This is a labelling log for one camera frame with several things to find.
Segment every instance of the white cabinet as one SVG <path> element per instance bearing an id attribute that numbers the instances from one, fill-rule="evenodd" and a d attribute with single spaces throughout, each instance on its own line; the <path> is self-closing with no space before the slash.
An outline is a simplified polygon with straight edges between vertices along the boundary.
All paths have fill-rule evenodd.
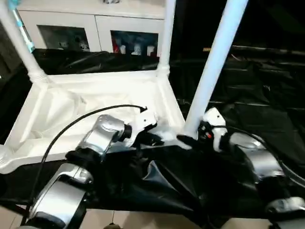
<path id="1" fill-rule="evenodd" d="M 19 14 L 36 48 L 101 51 L 94 15 L 22 10 Z"/>
<path id="2" fill-rule="evenodd" d="M 96 16 L 102 50 L 124 54 L 150 56 L 156 53 L 160 56 L 163 22 L 159 19 Z"/>
<path id="3" fill-rule="evenodd" d="M 36 48 L 161 53 L 165 0 L 23 0 L 19 14 Z"/>

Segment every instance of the silver joint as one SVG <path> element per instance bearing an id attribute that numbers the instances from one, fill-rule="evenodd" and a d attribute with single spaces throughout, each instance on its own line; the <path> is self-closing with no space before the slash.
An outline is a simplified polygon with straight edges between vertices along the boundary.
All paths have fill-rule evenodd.
<path id="1" fill-rule="evenodd" d="M 234 133 L 230 145 L 237 145 L 251 161 L 257 182 L 264 177 L 284 176 L 276 158 L 256 139 L 241 133 Z"/>
<path id="2" fill-rule="evenodd" d="M 287 213 L 305 210 L 305 202 L 301 197 L 290 197 L 287 199 L 276 199 L 266 207 L 267 212 Z"/>
<path id="3" fill-rule="evenodd" d="M 125 130 L 124 121 L 102 114 L 77 148 L 89 148 L 103 156 L 112 142 L 117 142 Z"/>
<path id="4" fill-rule="evenodd" d="M 30 218 L 34 218 L 38 212 L 44 212 L 61 219 L 66 226 L 69 224 L 85 191 L 59 181 L 61 176 L 68 176 L 82 184 L 93 182 L 91 173 L 86 169 L 69 163 L 62 164 L 31 207 Z"/>

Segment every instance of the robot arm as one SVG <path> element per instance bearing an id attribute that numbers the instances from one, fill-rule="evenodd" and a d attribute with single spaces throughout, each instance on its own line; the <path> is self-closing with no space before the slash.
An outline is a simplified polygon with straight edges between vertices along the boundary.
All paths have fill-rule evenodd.
<path id="1" fill-rule="evenodd" d="M 202 117 L 198 129 L 200 146 L 213 146 L 216 153 L 242 157 L 255 183 L 265 212 L 277 229 L 305 229 L 305 201 L 291 190 L 291 179 L 281 162 L 258 136 L 230 132 L 216 108 Z"/>
<path id="2" fill-rule="evenodd" d="M 121 141 L 132 146 L 137 135 L 155 127 L 150 111 L 140 113 L 134 121 L 101 115 L 74 151 L 67 153 L 68 163 L 57 170 L 32 205 L 29 220 L 19 229 L 77 229 L 86 214 L 85 202 L 94 169 L 103 161 L 111 143 Z"/>

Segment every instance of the wire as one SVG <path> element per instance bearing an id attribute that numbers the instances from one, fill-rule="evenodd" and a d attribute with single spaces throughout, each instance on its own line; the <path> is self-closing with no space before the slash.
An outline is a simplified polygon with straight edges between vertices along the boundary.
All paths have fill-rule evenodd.
<path id="1" fill-rule="evenodd" d="M 242 61 L 241 59 L 237 58 L 236 56 L 234 56 L 233 54 L 231 54 L 231 56 L 236 59 L 237 61 Z"/>
<path id="2" fill-rule="evenodd" d="M 38 169 L 38 172 L 37 172 L 37 175 L 35 177 L 35 181 L 34 181 L 34 185 L 32 187 L 32 191 L 31 191 L 31 194 L 30 194 L 30 204 L 33 203 L 34 201 L 34 197 L 35 197 L 35 191 L 37 189 L 37 185 L 38 185 L 38 182 L 39 182 L 39 179 L 40 179 L 40 176 L 41 176 L 41 171 L 43 169 L 43 165 L 47 159 L 47 156 L 50 152 L 50 150 L 52 149 L 53 145 L 55 144 L 55 142 L 60 138 L 60 136 L 66 132 L 71 126 L 75 125 L 76 123 L 78 123 L 79 121 L 81 121 L 82 119 L 88 117 L 88 116 L 91 116 L 91 115 L 94 115 L 96 113 L 99 113 L 99 112 L 102 112 L 102 111 L 106 111 L 106 110 L 110 110 L 110 109 L 114 109 L 114 108 L 120 108 L 120 107 L 135 107 L 135 108 L 139 108 L 140 109 L 140 112 L 142 111 L 145 111 L 147 108 L 144 108 L 144 107 L 141 107 L 141 106 L 137 106 L 137 105 L 131 105 L 131 104 L 122 104 L 122 105 L 115 105 L 115 106 L 109 106 L 109 107 L 105 107 L 105 108 L 101 108 L 101 109 L 98 109 L 98 110 L 95 110 L 95 111 L 91 111 L 87 114 L 84 114 L 82 115 L 81 117 L 75 119 L 73 122 L 71 122 L 70 124 L 68 124 L 65 128 L 63 128 L 54 138 L 53 140 L 51 141 L 51 143 L 49 144 L 46 152 L 44 153 L 42 159 L 41 159 L 41 163 L 40 163 L 40 167 Z M 24 225 L 25 224 L 25 221 L 27 219 L 27 216 L 29 214 L 29 211 L 30 211 L 30 204 L 26 207 L 26 212 L 27 212 L 27 215 L 26 216 L 23 216 L 22 218 L 22 221 L 21 221 L 21 224 L 20 225 Z"/>
<path id="3" fill-rule="evenodd" d="M 113 218 L 114 218 L 114 210 L 112 211 L 112 220 L 111 220 L 111 223 L 113 223 Z"/>

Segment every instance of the floor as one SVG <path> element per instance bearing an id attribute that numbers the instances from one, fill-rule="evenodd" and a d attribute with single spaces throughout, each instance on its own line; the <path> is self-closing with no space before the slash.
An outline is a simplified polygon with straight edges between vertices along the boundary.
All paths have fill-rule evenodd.
<path id="1" fill-rule="evenodd" d="M 200 229 L 179 215 L 89 209 L 81 229 L 103 229 L 112 222 L 124 229 Z M 0 207 L 1 229 L 15 229 L 21 216 Z M 262 219 L 231 219 L 222 229 L 268 229 L 269 222 Z"/>

